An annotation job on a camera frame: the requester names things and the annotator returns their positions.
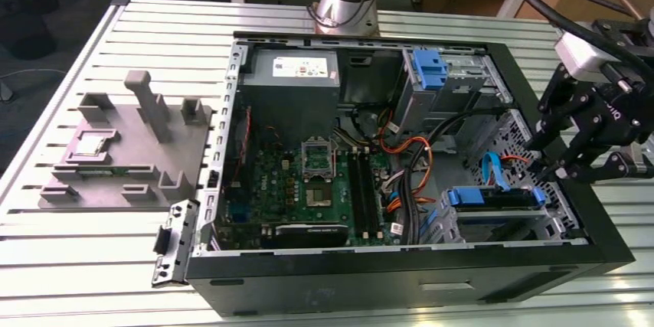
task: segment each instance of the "metal bracket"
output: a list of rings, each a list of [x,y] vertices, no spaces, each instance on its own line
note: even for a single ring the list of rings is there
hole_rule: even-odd
[[[633,142],[629,146],[621,147],[621,152],[628,157],[632,157],[633,165],[636,167],[636,172],[645,173],[648,171],[648,166],[644,160],[644,147],[640,143]]]
[[[185,286],[186,266],[192,255],[200,202],[188,199],[176,203],[166,224],[159,228],[154,251],[159,254],[153,275],[153,287]]]

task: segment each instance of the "small circuit board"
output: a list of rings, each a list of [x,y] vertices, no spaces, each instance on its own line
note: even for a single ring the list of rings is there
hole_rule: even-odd
[[[357,206],[353,206],[352,179],[349,158],[353,153],[333,151],[330,153],[333,178],[325,179],[305,176],[306,166],[326,167],[325,152],[318,152],[318,158],[304,155],[301,149],[282,151],[268,149],[258,152],[254,164],[254,184],[250,204],[229,204],[229,211],[234,222],[230,246],[240,249],[252,249],[261,246],[256,237],[266,235],[268,227],[282,224],[312,224],[348,226],[350,246],[374,246],[394,243],[390,237],[390,224],[385,224],[382,206],[378,194],[374,193],[374,217],[380,226],[376,234],[362,236],[356,216]],[[378,188],[386,175],[389,162],[382,153],[366,154],[370,164],[370,180]]]

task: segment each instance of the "floor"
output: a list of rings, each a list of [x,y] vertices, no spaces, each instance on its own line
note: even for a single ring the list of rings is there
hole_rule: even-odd
[[[285,5],[306,5],[318,1],[249,0],[253,3]],[[85,47],[110,2],[111,0],[59,0],[59,10],[45,15],[49,29],[58,41],[57,52],[39,60],[27,61],[15,59],[0,47],[0,76],[29,69],[54,69],[66,72]],[[410,0],[378,0],[378,6],[381,9],[397,11],[413,9]],[[15,93],[9,103],[0,103],[0,174],[11,163],[62,79],[63,74],[54,71],[33,71],[11,77],[0,77],[0,81]]]

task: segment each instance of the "white label sticker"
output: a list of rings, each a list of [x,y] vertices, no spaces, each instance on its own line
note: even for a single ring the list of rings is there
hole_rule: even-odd
[[[273,61],[274,77],[328,77],[325,57],[277,57]]]
[[[402,230],[405,229],[405,226],[402,224],[398,224],[397,222],[394,222],[392,225],[390,225],[390,232],[396,235],[402,235]]]
[[[389,125],[386,127],[390,129],[393,133],[397,133],[400,131],[400,127],[393,122],[389,122]]]

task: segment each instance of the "aluminum slotted table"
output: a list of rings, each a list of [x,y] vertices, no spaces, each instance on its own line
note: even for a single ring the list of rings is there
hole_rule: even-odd
[[[535,90],[543,93],[559,64],[557,33],[547,23],[393,11],[382,11],[380,21],[386,37],[508,44]],[[654,324],[649,305],[654,302],[654,181],[596,186],[637,262],[603,277],[575,280],[520,304],[222,320],[189,286],[153,289],[153,245],[167,213],[42,210],[39,188],[75,133],[82,94],[105,92],[115,102],[137,103],[123,85],[130,69],[151,72],[153,90],[169,103],[198,96],[221,111],[237,30],[310,33],[313,22],[304,8],[276,5],[129,0],[107,10],[0,180],[0,324]],[[210,134],[208,144],[216,140]],[[206,180],[202,171],[201,181]]]

